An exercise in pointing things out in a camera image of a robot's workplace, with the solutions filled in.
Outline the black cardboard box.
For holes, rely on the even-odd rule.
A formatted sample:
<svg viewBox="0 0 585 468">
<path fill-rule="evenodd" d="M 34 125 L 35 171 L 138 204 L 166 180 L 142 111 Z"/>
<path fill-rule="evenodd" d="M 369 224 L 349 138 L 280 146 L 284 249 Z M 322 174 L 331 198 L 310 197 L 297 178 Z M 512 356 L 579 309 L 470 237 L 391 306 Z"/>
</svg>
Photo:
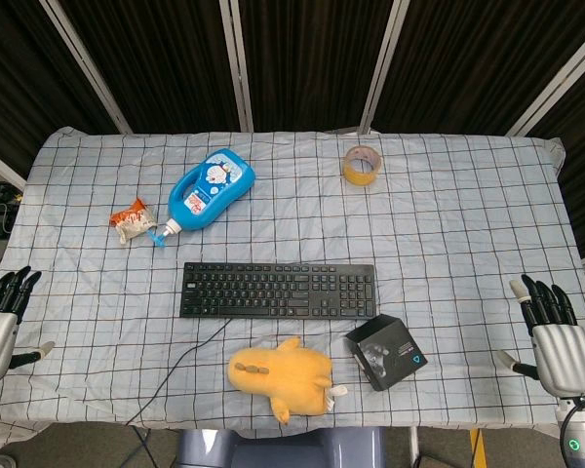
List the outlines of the black cardboard box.
<svg viewBox="0 0 585 468">
<path fill-rule="evenodd" d="M 428 364 L 404 322 L 378 315 L 344 336 L 374 391 L 388 390 Z"/>
</svg>

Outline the orange white snack packet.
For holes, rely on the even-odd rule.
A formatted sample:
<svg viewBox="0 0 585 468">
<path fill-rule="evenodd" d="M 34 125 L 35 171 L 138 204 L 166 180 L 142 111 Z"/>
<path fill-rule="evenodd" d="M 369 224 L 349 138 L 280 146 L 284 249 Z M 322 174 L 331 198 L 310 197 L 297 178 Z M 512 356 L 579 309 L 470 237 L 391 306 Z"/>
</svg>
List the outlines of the orange white snack packet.
<svg viewBox="0 0 585 468">
<path fill-rule="evenodd" d="M 153 214 L 139 198 L 129 208 L 113 214 L 109 223 L 119 235 L 121 245 L 126 245 L 134 237 L 157 225 Z"/>
</svg>

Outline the black computer keyboard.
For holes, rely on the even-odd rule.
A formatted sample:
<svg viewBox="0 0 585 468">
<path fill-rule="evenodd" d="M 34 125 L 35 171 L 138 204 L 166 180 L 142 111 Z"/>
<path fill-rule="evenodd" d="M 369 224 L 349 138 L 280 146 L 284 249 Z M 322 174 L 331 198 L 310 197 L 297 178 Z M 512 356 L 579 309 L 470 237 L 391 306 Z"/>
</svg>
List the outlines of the black computer keyboard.
<svg viewBox="0 0 585 468">
<path fill-rule="evenodd" d="M 371 265 L 184 264 L 181 318 L 368 320 L 376 315 Z"/>
</svg>

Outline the blue cartoon detergent bottle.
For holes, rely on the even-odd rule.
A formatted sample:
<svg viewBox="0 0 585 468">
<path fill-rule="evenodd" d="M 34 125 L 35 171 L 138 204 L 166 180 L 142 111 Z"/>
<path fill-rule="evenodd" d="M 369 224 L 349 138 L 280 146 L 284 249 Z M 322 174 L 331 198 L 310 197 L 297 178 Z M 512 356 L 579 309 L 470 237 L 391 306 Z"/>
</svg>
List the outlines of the blue cartoon detergent bottle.
<svg viewBox="0 0 585 468">
<path fill-rule="evenodd" d="M 155 246 L 164 247 L 171 235 L 207 227 L 245 195 L 254 181 L 254 170 L 238 154 L 227 148 L 215 151 L 175 184 L 164 230 L 158 235 L 148 231 L 149 237 Z"/>
</svg>

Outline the yellow plush toy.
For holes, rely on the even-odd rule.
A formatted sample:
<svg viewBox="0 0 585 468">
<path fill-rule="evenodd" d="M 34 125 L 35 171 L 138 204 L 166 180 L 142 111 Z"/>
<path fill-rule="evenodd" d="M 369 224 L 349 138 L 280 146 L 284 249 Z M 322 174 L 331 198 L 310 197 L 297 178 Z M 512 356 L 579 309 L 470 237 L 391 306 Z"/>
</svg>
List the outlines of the yellow plush toy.
<svg viewBox="0 0 585 468">
<path fill-rule="evenodd" d="M 229 361 L 228 380 L 244 393 L 269 400 L 274 417 L 288 424 L 293 415 L 318 416 L 334 408 L 348 394 L 332 382 L 332 360 L 301 345 L 294 336 L 273 349 L 250 347 Z"/>
</svg>

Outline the yellow packing tape roll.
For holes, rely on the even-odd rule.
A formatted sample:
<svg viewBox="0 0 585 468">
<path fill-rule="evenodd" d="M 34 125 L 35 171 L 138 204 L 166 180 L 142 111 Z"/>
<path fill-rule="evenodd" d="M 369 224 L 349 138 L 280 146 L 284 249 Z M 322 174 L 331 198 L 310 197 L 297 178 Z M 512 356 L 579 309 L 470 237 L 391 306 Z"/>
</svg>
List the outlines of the yellow packing tape roll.
<svg viewBox="0 0 585 468">
<path fill-rule="evenodd" d="M 342 164 L 344 178 L 357 186 L 368 186 L 375 182 L 382 166 L 381 155 L 366 145 L 350 148 Z"/>
</svg>

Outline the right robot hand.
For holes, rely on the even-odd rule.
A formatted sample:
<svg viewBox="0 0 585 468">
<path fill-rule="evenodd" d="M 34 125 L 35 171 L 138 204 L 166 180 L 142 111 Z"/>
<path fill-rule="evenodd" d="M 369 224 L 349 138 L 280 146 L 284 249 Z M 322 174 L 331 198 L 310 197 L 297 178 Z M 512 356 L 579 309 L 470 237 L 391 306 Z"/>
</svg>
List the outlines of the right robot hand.
<svg viewBox="0 0 585 468">
<path fill-rule="evenodd" d="M 568 295 L 527 274 L 509 285 L 520 304 L 535 363 L 521 363 L 502 350 L 496 352 L 498 361 L 509 371 L 539 381 L 558 399 L 585 397 L 585 331 Z"/>
</svg>

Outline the blue checked tablecloth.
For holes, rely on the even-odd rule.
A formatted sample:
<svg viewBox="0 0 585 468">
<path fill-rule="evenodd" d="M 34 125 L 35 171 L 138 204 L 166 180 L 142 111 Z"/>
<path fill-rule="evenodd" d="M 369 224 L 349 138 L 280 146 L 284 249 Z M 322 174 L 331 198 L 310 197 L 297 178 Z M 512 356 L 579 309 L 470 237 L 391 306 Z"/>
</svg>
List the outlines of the blue checked tablecloth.
<svg viewBox="0 0 585 468">
<path fill-rule="evenodd" d="M 510 284 L 585 274 L 558 172 L 527 136 L 208 133 L 41 146 L 0 265 L 39 279 L 0 378 L 0 446 L 54 423 L 290 434 L 548 425 L 508 370 Z"/>
</svg>

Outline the black folding screen partition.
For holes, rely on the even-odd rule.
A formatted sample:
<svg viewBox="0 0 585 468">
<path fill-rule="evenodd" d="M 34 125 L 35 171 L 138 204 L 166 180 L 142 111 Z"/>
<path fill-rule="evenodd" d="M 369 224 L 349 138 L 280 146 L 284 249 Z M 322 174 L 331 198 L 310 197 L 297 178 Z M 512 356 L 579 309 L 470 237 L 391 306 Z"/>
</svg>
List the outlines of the black folding screen partition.
<svg viewBox="0 0 585 468">
<path fill-rule="evenodd" d="M 236 131 L 220 0 L 58 0 L 130 128 Z M 238 0 L 259 132 L 357 126 L 397 0 Z M 585 42 L 585 0 L 410 0 L 371 119 L 383 133 L 502 136 Z M 116 125 L 39 0 L 0 0 L 0 159 Z M 565 146 L 585 255 L 585 73 L 532 128 Z"/>
</svg>

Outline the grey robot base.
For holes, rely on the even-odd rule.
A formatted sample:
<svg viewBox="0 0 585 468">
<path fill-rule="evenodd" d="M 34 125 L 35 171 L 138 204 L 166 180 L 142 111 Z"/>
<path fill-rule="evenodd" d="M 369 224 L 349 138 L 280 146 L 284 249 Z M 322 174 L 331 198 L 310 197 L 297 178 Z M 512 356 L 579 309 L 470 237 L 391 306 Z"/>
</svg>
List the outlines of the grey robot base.
<svg viewBox="0 0 585 468">
<path fill-rule="evenodd" d="M 227 429 L 183 430 L 173 468 L 386 468 L 386 449 L 379 427 L 262 439 Z"/>
</svg>

